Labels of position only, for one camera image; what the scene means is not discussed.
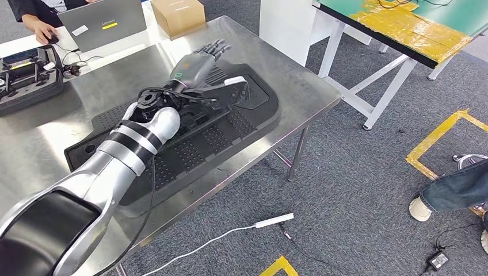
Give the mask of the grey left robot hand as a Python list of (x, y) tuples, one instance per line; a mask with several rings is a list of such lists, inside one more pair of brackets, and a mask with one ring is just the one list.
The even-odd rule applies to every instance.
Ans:
[(169, 75), (171, 81), (177, 81), (186, 89), (196, 88), (206, 80), (217, 60), (231, 45), (218, 39), (185, 55), (173, 68)]

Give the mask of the person's hand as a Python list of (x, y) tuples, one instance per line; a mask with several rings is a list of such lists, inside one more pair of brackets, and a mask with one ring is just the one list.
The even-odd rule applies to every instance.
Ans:
[(35, 34), (36, 40), (42, 45), (49, 44), (52, 36), (58, 36), (58, 31), (53, 26), (43, 22), (37, 16), (24, 14), (21, 19), (23, 24)]

